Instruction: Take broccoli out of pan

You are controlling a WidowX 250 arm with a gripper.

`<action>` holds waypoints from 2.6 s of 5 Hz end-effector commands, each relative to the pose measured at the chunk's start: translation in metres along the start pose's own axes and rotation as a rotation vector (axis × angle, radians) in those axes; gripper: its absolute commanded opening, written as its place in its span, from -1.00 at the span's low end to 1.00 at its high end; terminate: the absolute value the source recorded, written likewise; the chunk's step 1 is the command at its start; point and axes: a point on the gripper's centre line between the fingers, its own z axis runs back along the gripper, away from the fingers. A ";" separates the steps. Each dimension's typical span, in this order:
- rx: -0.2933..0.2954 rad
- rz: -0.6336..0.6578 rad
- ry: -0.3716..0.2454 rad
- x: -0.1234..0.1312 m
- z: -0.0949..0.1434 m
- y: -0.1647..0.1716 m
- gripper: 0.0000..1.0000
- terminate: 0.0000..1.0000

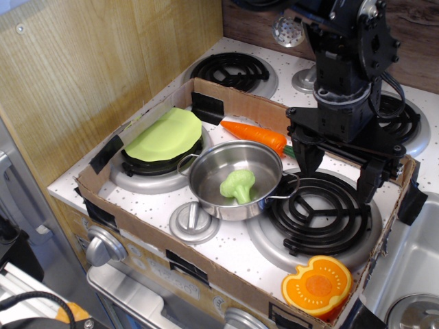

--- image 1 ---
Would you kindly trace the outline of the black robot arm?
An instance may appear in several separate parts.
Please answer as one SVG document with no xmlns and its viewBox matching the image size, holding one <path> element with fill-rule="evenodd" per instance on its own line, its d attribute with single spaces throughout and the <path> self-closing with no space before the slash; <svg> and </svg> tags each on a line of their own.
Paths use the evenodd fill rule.
<svg viewBox="0 0 439 329">
<path fill-rule="evenodd" d="M 291 107 L 288 133 L 302 173 L 312 175 L 327 153 L 358 164 L 357 196 L 372 200 L 398 175 L 403 144 L 379 124 L 381 85 L 400 90 L 388 73 L 399 41 L 390 35 L 385 1 L 240 1 L 255 12 L 291 10 L 316 57 L 315 108 Z"/>
</svg>

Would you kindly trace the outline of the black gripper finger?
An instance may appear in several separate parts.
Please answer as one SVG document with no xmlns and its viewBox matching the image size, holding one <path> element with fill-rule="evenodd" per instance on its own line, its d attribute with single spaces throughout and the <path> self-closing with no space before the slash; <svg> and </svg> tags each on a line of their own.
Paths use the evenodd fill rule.
<svg viewBox="0 0 439 329">
<path fill-rule="evenodd" d="M 369 203 L 378 188 L 391 178 L 390 161 L 385 158 L 371 158 L 360 169 L 357 180 L 357 197 L 361 203 Z"/>
<path fill-rule="evenodd" d="M 295 136 L 292 137 L 292 147 L 301 172 L 305 177 L 313 175 L 322 163 L 324 150 L 315 145 L 305 144 Z"/>
</svg>

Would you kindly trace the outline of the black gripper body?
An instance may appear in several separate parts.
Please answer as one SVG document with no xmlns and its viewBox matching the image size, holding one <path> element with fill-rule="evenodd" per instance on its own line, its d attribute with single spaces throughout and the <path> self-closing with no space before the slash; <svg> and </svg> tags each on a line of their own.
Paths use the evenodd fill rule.
<svg viewBox="0 0 439 329">
<path fill-rule="evenodd" d="M 385 158 L 398 166 L 406 148 L 380 127 L 377 117 L 364 110 L 291 107 L 288 132 L 305 144 L 318 146 L 360 167 L 371 158 Z"/>
</svg>

